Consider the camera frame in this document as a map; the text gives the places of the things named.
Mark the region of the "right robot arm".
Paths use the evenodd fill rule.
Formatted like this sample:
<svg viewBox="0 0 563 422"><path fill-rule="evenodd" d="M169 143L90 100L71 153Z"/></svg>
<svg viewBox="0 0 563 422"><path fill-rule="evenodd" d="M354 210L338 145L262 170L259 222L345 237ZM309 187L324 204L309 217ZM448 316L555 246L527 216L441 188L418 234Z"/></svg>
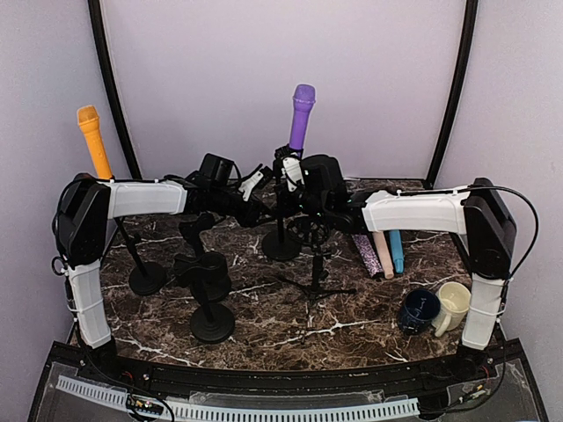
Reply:
<svg viewBox="0 0 563 422"><path fill-rule="evenodd" d="M454 233L466 239L465 254L472 277L472 297L462 334L467 346L449 363L459 382L483 366L485 349L506 304L508 286L519 266L512 262L517 228L501 198L505 187L488 178L468 186L441 190L350 192L336 158L324 154L281 159L287 180L281 192L283 213L308 215L330 229L356 235L391 230Z"/></svg>

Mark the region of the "black stand of purple microphone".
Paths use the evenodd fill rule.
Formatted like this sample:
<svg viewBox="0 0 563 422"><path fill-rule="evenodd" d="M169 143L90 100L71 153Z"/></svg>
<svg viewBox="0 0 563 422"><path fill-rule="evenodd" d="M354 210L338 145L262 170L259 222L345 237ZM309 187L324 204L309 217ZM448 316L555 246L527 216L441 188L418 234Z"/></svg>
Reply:
<svg viewBox="0 0 563 422"><path fill-rule="evenodd" d="M297 156L298 149L292 149L288 144L278 148L274 153L274 192L276 204L274 215L276 217L277 229L269 232L262 240L262 251L264 255L275 261L289 261L297 257L301 251L301 244L288 238L284 225L285 210L283 204L283 190L286 183L282 182L282 159L286 156Z"/></svg>

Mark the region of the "glitter silver-head microphone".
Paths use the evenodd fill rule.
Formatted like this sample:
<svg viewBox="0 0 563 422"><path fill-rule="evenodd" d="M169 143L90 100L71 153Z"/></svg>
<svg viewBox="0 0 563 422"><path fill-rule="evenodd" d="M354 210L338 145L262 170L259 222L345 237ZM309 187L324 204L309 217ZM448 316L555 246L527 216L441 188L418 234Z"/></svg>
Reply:
<svg viewBox="0 0 563 422"><path fill-rule="evenodd" d="M352 239L370 278L379 277L383 273L383 268L369 237L357 234L352 235Z"/></svg>

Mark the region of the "purple microphone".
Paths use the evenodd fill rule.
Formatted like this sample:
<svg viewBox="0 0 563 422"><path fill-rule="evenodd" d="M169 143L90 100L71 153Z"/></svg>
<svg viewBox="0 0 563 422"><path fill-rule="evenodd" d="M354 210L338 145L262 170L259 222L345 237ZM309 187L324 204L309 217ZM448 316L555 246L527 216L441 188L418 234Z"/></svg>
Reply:
<svg viewBox="0 0 563 422"><path fill-rule="evenodd" d="M316 102L316 90L312 85L299 84L293 95L293 118L289 147L302 151L311 110Z"/></svg>

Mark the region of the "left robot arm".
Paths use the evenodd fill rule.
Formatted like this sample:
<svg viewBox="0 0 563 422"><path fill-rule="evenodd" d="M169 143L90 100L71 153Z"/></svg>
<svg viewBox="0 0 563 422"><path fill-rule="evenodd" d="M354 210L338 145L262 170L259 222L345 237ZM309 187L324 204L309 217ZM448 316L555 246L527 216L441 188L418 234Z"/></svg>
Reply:
<svg viewBox="0 0 563 422"><path fill-rule="evenodd" d="M233 164L207 154L200 169L186 178L137 181L81 173L65 187L52 230L70 289L71 311L86 345L97 349L112 339L100 282L108 221L137 215L210 212L231 216L242 227L267 222L270 209L254 193L272 179L272 170L259 165L250 175L230 181Z"/></svg>

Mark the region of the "black stand of blue microphone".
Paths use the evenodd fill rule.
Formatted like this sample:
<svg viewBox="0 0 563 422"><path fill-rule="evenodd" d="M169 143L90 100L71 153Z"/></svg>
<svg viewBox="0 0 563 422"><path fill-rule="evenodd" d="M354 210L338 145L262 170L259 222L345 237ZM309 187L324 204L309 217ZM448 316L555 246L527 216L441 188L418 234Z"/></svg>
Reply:
<svg viewBox="0 0 563 422"><path fill-rule="evenodd" d="M232 311L220 302L205 301L199 303L199 307L191 315L190 329L194 337L202 343L218 344L234 332L235 317Z"/></svg>

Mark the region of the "orange microphone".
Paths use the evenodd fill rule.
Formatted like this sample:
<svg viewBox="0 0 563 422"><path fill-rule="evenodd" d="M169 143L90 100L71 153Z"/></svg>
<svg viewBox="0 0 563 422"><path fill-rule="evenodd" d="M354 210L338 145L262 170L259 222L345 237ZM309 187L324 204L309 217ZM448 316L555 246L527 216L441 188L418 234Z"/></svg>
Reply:
<svg viewBox="0 0 563 422"><path fill-rule="evenodd" d="M101 136L99 115L94 105L84 106L77 110L77 124L87 143L97 176L102 179L111 179L113 173Z"/></svg>

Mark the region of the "black tripod shock-mount stand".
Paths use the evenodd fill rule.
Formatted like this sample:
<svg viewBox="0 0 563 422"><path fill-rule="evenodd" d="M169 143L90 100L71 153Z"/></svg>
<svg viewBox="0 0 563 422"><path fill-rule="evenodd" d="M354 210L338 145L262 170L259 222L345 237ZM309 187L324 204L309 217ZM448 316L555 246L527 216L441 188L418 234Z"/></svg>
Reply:
<svg viewBox="0 0 563 422"><path fill-rule="evenodd" d="M324 268L324 262L332 256L330 249L323 249L323 244L331 235L331 228L318 216L300 216L287 225L287 233L290 240L307 247L312 252L311 282L308 285L289 280L278 274L276 278L281 283L297 287L305 296L307 304L306 315L309 317L314 307L322 300L333 295L355 295L355 288L330 289L321 286L329 272Z"/></svg>

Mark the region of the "black stand of orange microphone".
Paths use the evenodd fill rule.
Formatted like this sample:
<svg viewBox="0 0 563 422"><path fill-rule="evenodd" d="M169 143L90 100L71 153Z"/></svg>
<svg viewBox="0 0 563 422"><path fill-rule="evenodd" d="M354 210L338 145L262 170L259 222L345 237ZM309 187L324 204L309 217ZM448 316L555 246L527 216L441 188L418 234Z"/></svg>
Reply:
<svg viewBox="0 0 563 422"><path fill-rule="evenodd" d="M129 287L136 295L140 296L149 296L159 292L167 281L166 270L157 262L142 261L136 249L139 237L128 235L121 218L116 218L115 222L129 254L135 261L135 268L131 271L128 279Z"/></svg>

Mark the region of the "blue microphone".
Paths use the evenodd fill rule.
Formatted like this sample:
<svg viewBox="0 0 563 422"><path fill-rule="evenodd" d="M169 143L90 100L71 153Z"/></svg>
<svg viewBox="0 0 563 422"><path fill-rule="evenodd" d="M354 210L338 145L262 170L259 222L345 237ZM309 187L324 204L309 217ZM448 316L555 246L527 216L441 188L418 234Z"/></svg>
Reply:
<svg viewBox="0 0 563 422"><path fill-rule="evenodd" d="M389 240L391 247L391 258L394 264L395 272L397 274L402 274L405 268L405 259L400 231L397 229L390 230Z"/></svg>

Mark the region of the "beige microphone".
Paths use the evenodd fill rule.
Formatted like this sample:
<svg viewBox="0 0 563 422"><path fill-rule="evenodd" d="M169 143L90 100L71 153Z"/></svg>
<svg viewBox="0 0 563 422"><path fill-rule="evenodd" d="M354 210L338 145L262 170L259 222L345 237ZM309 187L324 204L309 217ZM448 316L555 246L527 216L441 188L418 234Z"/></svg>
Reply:
<svg viewBox="0 0 563 422"><path fill-rule="evenodd" d="M385 235L381 231L375 231L372 233L374 244L376 246L377 255L379 257L380 264L384 271L384 277L389 280L394 277L393 262L391 259L391 254L386 243Z"/></svg>

